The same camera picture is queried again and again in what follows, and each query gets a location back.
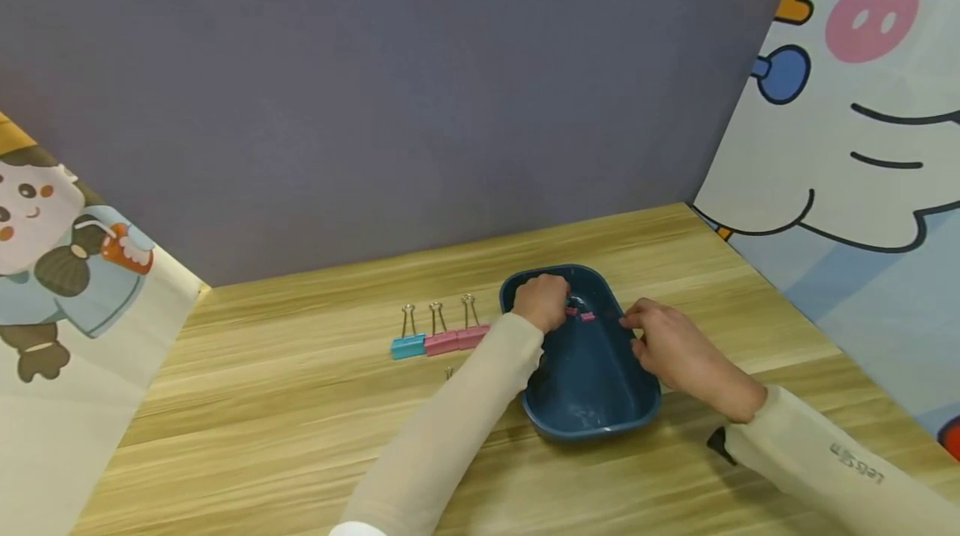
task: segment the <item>child's hand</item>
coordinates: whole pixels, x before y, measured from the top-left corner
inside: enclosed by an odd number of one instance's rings
[[[523,317],[543,333],[563,326],[569,284],[560,276],[541,274],[517,289],[512,313]]]
[[[700,398],[734,423],[747,423],[766,401],[764,386],[713,346],[690,317],[672,307],[640,298],[620,319],[624,328],[642,329],[632,341],[643,369],[673,390]]]

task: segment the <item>pig nostril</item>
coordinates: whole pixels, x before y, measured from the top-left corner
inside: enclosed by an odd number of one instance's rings
[[[867,18],[869,17],[870,17],[870,12],[867,11],[866,9],[864,9],[860,13],[857,13],[857,16],[853,18],[853,25],[852,25],[853,29],[854,30],[859,29],[860,26],[862,26],[864,23],[867,22]]]
[[[887,13],[883,18],[883,22],[880,23],[880,34],[886,34],[886,32],[892,30],[894,28],[894,23],[896,22],[897,14],[892,12]]]

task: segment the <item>wooden table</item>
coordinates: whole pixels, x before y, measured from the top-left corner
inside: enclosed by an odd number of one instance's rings
[[[326,534],[400,423],[466,353],[392,361],[404,303],[498,315],[514,271],[582,263],[622,306],[675,304],[750,373],[960,500],[960,465],[683,205],[217,288],[197,304],[74,530]],[[649,427],[557,446],[514,405],[440,534],[826,534],[825,518],[703,442],[720,418],[677,393]]]

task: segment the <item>cartoon poster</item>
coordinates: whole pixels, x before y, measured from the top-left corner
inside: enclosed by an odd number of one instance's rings
[[[105,333],[143,288],[154,245],[0,118],[0,340],[24,383],[55,379],[70,362],[57,322]]]
[[[956,458],[958,37],[960,0],[782,0],[694,203]]]
[[[200,286],[0,114],[4,533],[69,532]]]

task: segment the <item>blue plastic tray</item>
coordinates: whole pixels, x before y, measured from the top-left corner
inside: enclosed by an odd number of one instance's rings
[[[661,387],[633,357],[633,332],[620,327],[623,311],[598,272],[557,265],[514,274],[500,287],[500,309],[513,308],[517,288],[548,273],[570,284],[570,307],[596,319],[567,322],[543,341],[541,367],[523,391],[523,409],[544,438],[584,440],[639,428],[657,415]]]

